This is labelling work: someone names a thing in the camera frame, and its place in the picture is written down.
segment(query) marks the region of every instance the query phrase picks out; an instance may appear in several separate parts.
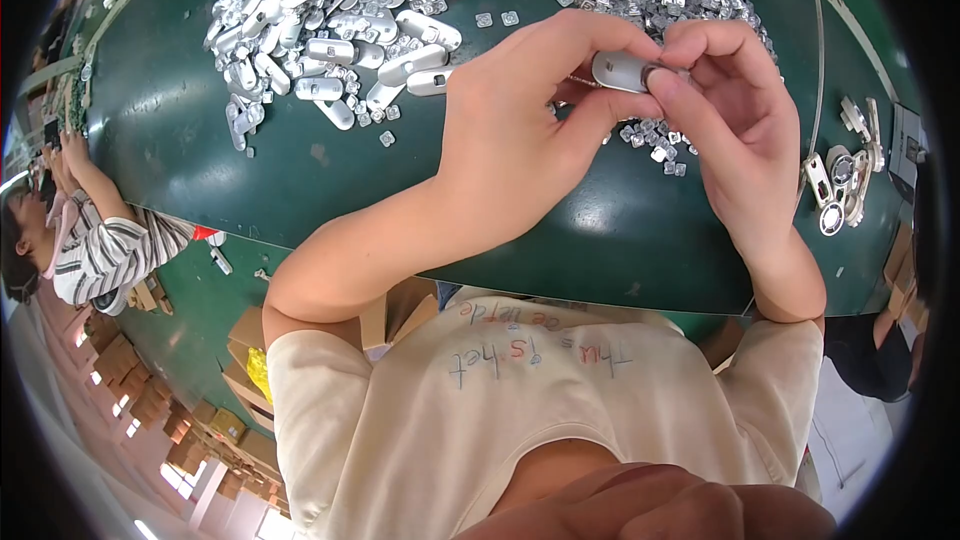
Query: fingernail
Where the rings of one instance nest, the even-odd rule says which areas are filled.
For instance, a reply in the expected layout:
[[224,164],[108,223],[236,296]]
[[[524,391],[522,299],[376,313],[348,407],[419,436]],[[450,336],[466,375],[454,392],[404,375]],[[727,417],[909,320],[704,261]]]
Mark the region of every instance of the fingernail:
[[658,99],[671,99],[681,83],[682,80],[676,73],[662,66],[647,74],[647,89]]

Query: neck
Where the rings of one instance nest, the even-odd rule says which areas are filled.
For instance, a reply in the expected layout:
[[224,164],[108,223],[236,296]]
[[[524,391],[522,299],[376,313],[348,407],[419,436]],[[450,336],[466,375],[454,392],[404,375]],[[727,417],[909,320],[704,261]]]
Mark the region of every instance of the neck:
[[30,257],[33,259],[33,264],[36,265],[36,268],[40,271],[40,275],[50,268],[50,264],[54,259],[54,248],[56,245],[57,229],[44,229],[42,238],[36,244],[36,246],[33,247],[33,250],[30,253]]

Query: red object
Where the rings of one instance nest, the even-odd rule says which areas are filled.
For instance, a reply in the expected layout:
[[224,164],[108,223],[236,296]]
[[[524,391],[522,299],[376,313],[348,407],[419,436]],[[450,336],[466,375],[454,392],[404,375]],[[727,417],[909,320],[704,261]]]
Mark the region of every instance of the red object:
[[218,230],[213,230],[209,227],[204,227],[203,225],[198,225],[193,229],[193,240],[206,240],[216,234],[217,231]]

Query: hand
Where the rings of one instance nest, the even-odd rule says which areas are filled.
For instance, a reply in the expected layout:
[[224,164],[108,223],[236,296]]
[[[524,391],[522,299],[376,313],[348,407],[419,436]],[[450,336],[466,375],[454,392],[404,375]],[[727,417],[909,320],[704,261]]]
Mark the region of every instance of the hand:
[[[598,51],[661,55],[629,21],[563,9],[454,70],[433,186],[450,205],[442,217],[455,219],[455,240],[480,241],[468,252],[510,242],[536,225],[583,179],[619,121],[663,116],[648,94],[594,90],[568,79],[589,70]],[[554,100],[577,106],[558,121],[546,109]]]
[[773,61],[749,25],[719,20],[670,25],[660,60],[689,68],[702,88],[664,68],[647,79],[700,153],[710,207],[748,267],[775,259],[793,228],[800,119]]
[[87,139],[80,132],[60,132],[60,146],[62,147],[64,170],[76,173],[90,162],[90,153],[87,150]]

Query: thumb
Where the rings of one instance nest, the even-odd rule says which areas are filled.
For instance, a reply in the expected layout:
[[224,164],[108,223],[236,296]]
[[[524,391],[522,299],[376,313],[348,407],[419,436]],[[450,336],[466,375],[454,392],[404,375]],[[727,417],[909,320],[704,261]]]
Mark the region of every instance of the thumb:
[[714,105],[670,69],[659,67],[647,75],[647,89],[659,102],[667,120],[690,142],[720,177],[737,176],[745,153],[740,141]]
[[661,118],[664,111],[653,96],[603,88],[588,93],[563,120],[556,150],[593,158],[603,139],[618,123],[631,118]]

